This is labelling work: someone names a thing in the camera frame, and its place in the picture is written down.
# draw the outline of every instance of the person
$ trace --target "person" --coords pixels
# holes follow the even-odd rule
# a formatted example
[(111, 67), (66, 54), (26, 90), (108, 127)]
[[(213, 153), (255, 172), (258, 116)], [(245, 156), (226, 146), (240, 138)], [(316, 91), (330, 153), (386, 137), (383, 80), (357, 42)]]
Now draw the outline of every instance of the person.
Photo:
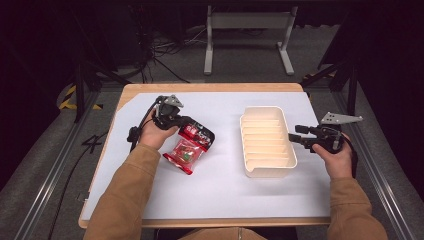
[[(99, 199), (87, 226), (84, 239), (140, 239), (142, 217), (153, 187), (160, 159), (158, 150), (178, 127), (161, 130), (151, 121), (150, 112), (142, 128), (137, 146), (115, 172)], [(352, 177), (352, 150), (345, 142), (342, 151), (331, 154), (315, 144), (314, 151), (324, 160), (331, 178), (331, 223), (328, 239), (387, 239), (379, 221), (371, 215), (367, 195)], [(265, 239), (245, 228), (198, 229), (182, 237), (190, 239)]]

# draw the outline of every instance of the table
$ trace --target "table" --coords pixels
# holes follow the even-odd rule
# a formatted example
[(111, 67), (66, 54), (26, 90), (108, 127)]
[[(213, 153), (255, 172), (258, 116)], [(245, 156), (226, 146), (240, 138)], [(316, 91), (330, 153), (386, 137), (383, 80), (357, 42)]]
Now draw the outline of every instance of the table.
[[(235, 95), (235, 96), (241, 96), (241, 98), (245, 98), (248, 94), (250, 97), (249, 103), (251, 102), (257, 102), (262, 103), (261, 98), (266, 99), (269, 101), (271, 98), (271, 101), (269, 101), (269, 105), (281, 105), (279, 103), (279, 100), (281, 99), (275, 99), (274, 96), (280, 96), (282, 98), (286, 98), (287, 96), (296, 97), (295, 102), (287, 102), (286, 101), (286, 121), (289, 130), (291, 129), (292, 132), (294, 129), (295, 124), (301, 124), (301, 125), (307, 125), (307, 124), (317, 124), (317, 120), (315, 117), (315, 114), (313, 113), (312, 107), (309, 103), (309, 99), (306, 96), (306, 93), (303, 93), (302, 88), (299, 84), (295, 83), (278, 83), (278, 84), (272, 84), (272, 83), (254, 83), (254, 84), (131, 84), (127, 85), (122, 93), (122, 97), (118, 103), (117, 106), (117, 112), (114, 117), (114, 120), (112, 122), (111, 131), (107, 137), (106, 140), (106, 147), (103, 149), (102, 154), (100, 156), (100, 161), (97, 166), (97, 170), (95, 173), (95, 177), (93, 178), (92, 185), (90, 187), (90, 195), (93, 194), (93, 189), (95, 188), (95, 180), (97, 178), (101, 178), (102, 181), (107, 181), (104, 176), (99, 177), (99, 174), (102, 174), (102, 163), (106, 161), (106, 156), (108, 154), (107, 149), (109, 148), (109, 143), (111, 143), (112, 146), (116, 146), (117, 144), (113, 143), (112, 140), (116, 137), (114, 137), (114, 129), (118, 126), (118, 122), (120, 122), (122, 119), (122, 112), (125, 112), (126, 109), (131, 106), (132, 101), (135, 101), (137, 98), (143, 98), (146, 96), (154, 95), (157, 96), (157, 93), (174, 93), (179, 97), (179, 99), (184, 103), (184, 98), (190, 96), (191, 94), (195, 95), (202, 95), (203, 97), (207, 98), (207, 101), (210, 102), (210, 99), (208, 97), (211, 97), (212, 94), (215, 94), (216, 96), (220, 96), (220, 98), (217, 98), (215, 102), (213, 103), (215, 105), (215, 108), (211, 106), (208, 109), (211, 109), (214, 112), (214, 115), (218, 115), (215, 110), (217, 109), (216, 106), (223, 106), (227, 109), (232, 109), (231, 106), (228, 106), (228, 102), (222, 102), (223, 100), (231, 100), (228, 95)], [(296, 102), (303, 101), (303, 107), (297, 108), (295, 105)], [(146, 109), (148, 108), (147, 105), (150, 105), (151, 102), (146, 102)], [(266, 202), (266, 205), (274, 205), (275, 207), (270, 207), (268, 212), (265, 213), (265, 215), (262, 212), (258, 211), (245, 211), (240, 213), (240, 209), (231, 208), (231, 211), (228, 212), (226, 210), (225, 213), (222, 213), (222, 209), (219, 209), (222, 204), (218, 204), (215, 207), (217, 209), (212, 209), (211, 211), (206, 210), (201, 213), (201, 217), (195, 217), (192, 218), (191, 216), (197, 216), (197, 213), (190, 213), (189, 209), (187, 211), (182, 211), (183, 215), (186, 214), (187, 216), (180, 216), (181, 212), (177, 213), (163, 213), (163, 214), (170, 214), (171, 216), (169, 219), (165, 218), (159, 218), (154, 219), (156, 216), (154, 216), (157, 212), (160, 211), (170, 211), (170, 209), (178, 208), (178, 206), (173, 205), (172, 208), (168, 206), (168, 203), (162, 203), (161, 201), (169, 201), (169, 199), (178, 199), (184, 200), (184, 196), (175, 196), (172, 194), (177, 194), (175, 192), (176, 188), (180, 187), (180, 190), (184, 190), (181, 186), (178, 185), (171, 185), (170, 182), (177, 182), (181, 183), (181, 185), (186, 184), (187, 179), (193, 179), (189, 181), (193, 181), (193, 186), (190, 184), (186, 184), (186, 189), (190, 189), (190, 194), (192, 194), (193, 199), (199, 200), (200, 202), (203, 201), (205, 194), (202, 194), (205, 192), (204, 189), (208, 189), (208, 193), (213, 193), (218, 189), (219, 187), (216, 187), (215, 185), (202, 185), (204, 186), (204, 189), (200, 189), (195, 187), (194, 185), (198, 181), (204, 181), (205, 179), (202, 179), (202, 176), (208, 176), (208, 172), (214, 172), (221, 171), (223, 173), (226, 173), (225, 171), (228, 171), (227, 168), (223, 168), (220, 170), (214, 170), (213, 168), (218, 166), (214, 164), (213, 161), (219, 161), (216, 160), (217, 156), (218, 159), (224, 159), (222, 157), (222, 154), (220, 152), (224, 152), (226, 150), (223, 150), (222, 144), (228, 144), (228, 142), (234, 142), (234, 139), (240, 138), (239, 132), (235, 131), (234, 134), (228, 134), (223, 136), (223, 134), (217, 134), (221, 133), (220, 129), (217, 129), (217, 121), (212, 121), (210, 118), (207, 117), (207, 113), (197, 114), (196, 117), (194, 117), (192, 114), (195, 114), (194, 112), (190, 113), (190, 109), (188, 107), (190, 105), (194, 105), (193, 103), (184, 103), (186, 106), (183, 108), (180, 112), (181, 115), (184, 115), (184, 113), (189, 113), (187, 115), (193, 117), (194, 119), (198, 120), (200, 123), (204, 124), (206, 127), (210, 128), (212, 131), (215, 132), (217, 138), (214, 142), (214, 145), (212, 146), (211, 150), (205, 153), (205, 155), (202, 156), (203, 159), (200, 159), (198, 163), (196, 163), (196, 166), (194, 168), (193, 175), (185, 175), (181, 170), (176, 168), (175, 166), (172, 166), (169, 164), (165, 159), (161, 159), (159, 166), (158, 166), (158, 173), (155, 178), (154, 188), (152, 191), (152, 195), (150, 197), (150, 201), (148, 205), (146, 206), (145, 210), (145, 220), (143, 220), (143, 227), (146, 228), (176, 228), (176, 227), (227, 227), (227, 226), (294, 226), (294, 225), (316, 225), (316, 224), (329, 224), (330, 218), (329, 218), (329, 178), (328, 175), (325, 172), (325, 167), (322, 162), (322, 160), (319, 159), (319, 157), (315, 154), (310, 154), (309, 150), (303, 149), (303, 147), (299, 144), (296, 144), (293, 146), (297, 158), (298, 158), (298, 166), (295, 168), (296, 170), (293, 170), (292, 173), (290, 173), (287, 177), (284, 179), (271, 179), (271, 180), (264, 180), (264, 179), (250, 179), (245, 174), (243, 169), (238, 168), (240, 171), (232, 171), (233, 174), (224, 174), (219, 176), (219, 178), (214, 178), (214, 184), (222, 184), (222, 181), (227, 181), (226, 177), (228, 175), (234, 175), (231, 176), (228, 179), (234, 179), (233, 183), (230, 183), (227, 181), (226, 185), (234, 185), (235, 189), (239, 189), (240, 194), (236, 193), (234, 196), (235, 198), (239, 198), (240, 201), (236, 204), (236, 208), (240, 208), (243, 210), (243, 208), (250, 207), (249, 204), (255, 204), (255, 203), (261, 203)], [(294, 110), (289, 110), (290, 105), (293, 105)], [(301, 119), (299, 119), (299, 122), (296, 123), (293, 122), (293, 111), (295, 112), (295, 115), (301, 115)], [(234, 115), (230, 116), (231, 119), (239, 119), (240, 114), (235, 113)], [(142, 118), (141, 114), (136, 115), (136, 119), (140, 121)], [(227, 123), (227, 118), (222, 117), (221, 120), (224, 121), (224, 123)], [(235, 141), (234, 145), (240, 145), (241, 143), (238, 143), (238, 141)], [(169, 139), (164, 144), (168, 144), (172, 147), (175, 145), (175, 142), (170, 142)], [(239, 148), (235, 147), (234, 150), (231, 150), (230, 153), (228, 153), (228, 159), (231, 159), (231, 156), (239, 156), (240, 154)], [(235, 165), (240, 165), (240, 163), (243, 162), (243, 159), (236, 159)], [(234, 166), (233, 161), (227, 162), (228, 165), (226, 167), (232, 168)], [(246, 181), (248, 181), (251, 185), (243, 184)], [(288, 183), (302, 183), (303, 185), (294, 186), (290, 185), (288, 186)], [(251, 186), (256, 186), (257, 189), (252, 190)], [(227, 193), (228, 196), (233, 196), (233, 193)], [(226, 196), (219, 196), (221, 199), (226, 199)], [(223, 208), (226, 207), (225, 204), (227, 204), (227, 200), (223, 202)], [(279, 205), (279, 201), (282, 201), (285, 205)], [(88, 212), (88, 205), (89, 201), (86, 201), (84, 204), (84, 208), (81, 212), (81, 216), (79, 219), (79, 225), (82, 228), (87, 227), (89, 217), (84, 216), (84, 213)], [(295, 207), (292, 206), (302, 206), (302, 209), (295, 210), (293, 209)], [(190, 204), (190, 208), (195, 208), (196, 204)], [(287, 216), (279, 215), (274, 216), (274, 212), (279, 211), (286, 211)], [(302, 216), (297, 216), (298, 212), (302, 212)]]

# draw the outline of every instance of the metal stand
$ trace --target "metal stand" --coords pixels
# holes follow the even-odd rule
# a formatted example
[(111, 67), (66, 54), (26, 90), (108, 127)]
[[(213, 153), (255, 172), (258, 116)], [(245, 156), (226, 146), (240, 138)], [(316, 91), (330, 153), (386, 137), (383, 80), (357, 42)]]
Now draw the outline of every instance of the metal stand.
[(204, 74), (212, 74), (213, 41), (212, 29), (235, 29), (235, 28), (284, 28), (284, 39), (278, 42), (278, 51), (283, 60), (287, 75), (293, 75), (294, 70), (287, 54), (287, 44), (296, 18), (297, 7), (291, 12), (274, 13), (222, 13), (212, 12), (208, 6), (207, 33), (208, 43), (206, 47)]

